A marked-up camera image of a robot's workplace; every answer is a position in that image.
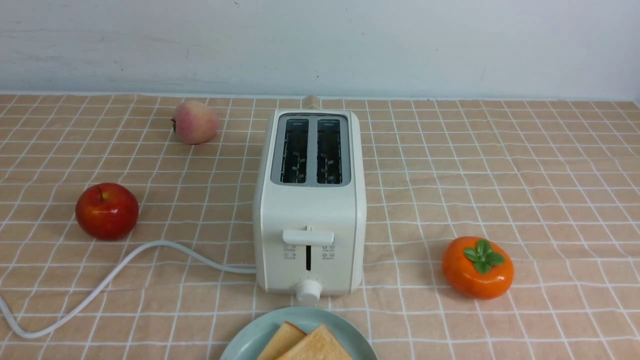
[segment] red apple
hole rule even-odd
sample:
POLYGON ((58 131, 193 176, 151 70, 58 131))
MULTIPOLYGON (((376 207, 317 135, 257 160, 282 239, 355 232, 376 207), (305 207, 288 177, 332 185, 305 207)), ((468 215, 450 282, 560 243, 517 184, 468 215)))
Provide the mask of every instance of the red apple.
POLYGON ((87 188, 76 203, 80 228, 98 240, 127 236, 138 223, 138 200, 127 188, 101 183, 87 188))

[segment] toaster lever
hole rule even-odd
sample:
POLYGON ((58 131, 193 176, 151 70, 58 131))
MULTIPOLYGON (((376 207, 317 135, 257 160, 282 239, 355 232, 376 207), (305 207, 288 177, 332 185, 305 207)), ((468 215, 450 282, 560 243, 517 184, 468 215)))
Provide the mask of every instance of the toaster lever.
POLYGON ((311 227, 307 226, 307 230, 284 229, 282 239, 291 245, 323 246, 333 244, 333 233, 312 231, 311 227))

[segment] green leaf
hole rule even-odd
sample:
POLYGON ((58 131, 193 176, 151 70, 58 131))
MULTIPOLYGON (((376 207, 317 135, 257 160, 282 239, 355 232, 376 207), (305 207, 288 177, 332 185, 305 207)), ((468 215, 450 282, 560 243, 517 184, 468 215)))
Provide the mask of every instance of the green leaf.
POLYGON ((476 243, 476 250, 478 251, 478 255, 480 255, 481 257, 487 256, 487 254, 493 251, 491 249, 491 244, 485 239, 478 240, 478 242, 476 243))
POLYGON ((491 251, 486 255, 486 263, 490 266, 498 266, 504 264, 504 257, 495 251, 491 251))
POLYGON ((474 268, 476 268, 476 271, 480 274, 486 274, 491 270, 491 265, 487 263, 474 263, 474 268))
POLYGON ((473 262, 477 262, 478 260, 480 260, 478 258, 478 254, 476 253, 476 250, 472 247, 468 247, 465 249, 465 256, 467 257, 467 259, 473 262))

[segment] toaster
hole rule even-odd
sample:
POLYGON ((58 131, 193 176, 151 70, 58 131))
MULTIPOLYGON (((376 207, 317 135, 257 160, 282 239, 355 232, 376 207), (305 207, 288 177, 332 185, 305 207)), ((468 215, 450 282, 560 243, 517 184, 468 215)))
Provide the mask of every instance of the toaster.
POLYGON ((358 117, 276 110, 253 197, 256 280, 314 305, 362 282, 367 199, 358 117))

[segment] toaster knob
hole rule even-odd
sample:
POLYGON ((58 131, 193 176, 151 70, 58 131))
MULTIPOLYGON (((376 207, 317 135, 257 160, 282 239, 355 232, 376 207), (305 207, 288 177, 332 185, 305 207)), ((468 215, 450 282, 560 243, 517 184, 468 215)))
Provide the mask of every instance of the toaster knob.
POLYGON ((320 299, 322 286, 313 280, 304 280, 296 285, 296 296, 302 306, 313 306, 320 299))

